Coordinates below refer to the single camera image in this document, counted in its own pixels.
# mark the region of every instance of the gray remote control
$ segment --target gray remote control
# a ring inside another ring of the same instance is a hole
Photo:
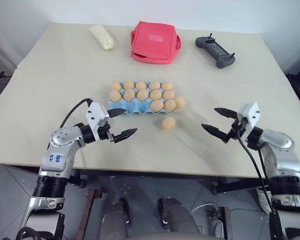
[[[223,69],[235,62],[235,53],[229,54],[224,50],[216,40],[210,36],[197,37],[195,40],[195,45],[198,48],[205,49],[215,60],[216,66],[219,69]]]

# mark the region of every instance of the white wall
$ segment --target white wall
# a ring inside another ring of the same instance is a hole
[[[0,60],[18,64],[49,22],[135,26],[139,20],[262,34],[285,73],[300,70],[300,0],[0,0]]]

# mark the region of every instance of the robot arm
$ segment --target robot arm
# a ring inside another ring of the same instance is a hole
[[[61,127],[51,134],[38,173],[37,185],[28,200],[17,239],[33,236],[34,233],[39,234],[41,239],[62,239],[65,215],[58,211],[65,202],[65,188],[77,151],[86,144],[99,143],[106,139],[118,143],[137,131],[134,128],[117,136],[111,134],[108,119],[124,113],[125,110],[107,111],[103,105],[92,101],[88,105],[88,125],[79,123],[73,127]]]
[[[289,240],[300,236],[300,163],[294,152],[295,142],[288,135],[256,127],[260,118],[257,103],[249,103],[240,112],[226,108],[215,110],[234,123],[228,134],[202,124],[211,135],[227,143],[231,138],[247,142],[264,157],[265,176],[272,194],[270,214],[272,240]]]

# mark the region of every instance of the handwritten label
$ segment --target handwritten label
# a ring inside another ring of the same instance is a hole
[[[52,163],[62,163],[64,161],[64,154],[58,152],[52,152],[49,155],[49,160]]]

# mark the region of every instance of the gray tile floor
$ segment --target gray tile floor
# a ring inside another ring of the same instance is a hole
[[[108,195],[105,201],[94,201],[85,235],[86,240],[99,239],[104,210],[121,197],[127,199],[130,207],[131,226],[128,230],[130,237],[162,232],[157,201],[165,196],[178,199],[188,210],[205,203],[232,209],[231,222],[235,240],[270,239],[268,216],[260,211],[253,191],[240,190],[213,195],[203,181],[195,179],[97,176],[93,171],[86,177],[85,188],[80,189],[72,185],[66,187],[66,200],[62,210],[65,214],[65,240],[76,238],[88,188],[102,188]],[[32,194],[36,181],[36,174],[0,165],[0,240],[4,237],[15,239],[28,197]],[[208,207],[200,208],[193,213],[197,225],[203,229],[203,234],[211,235],[215,223],[208,216]],[[216,235],[219,234],[220,229],[217,228]]]

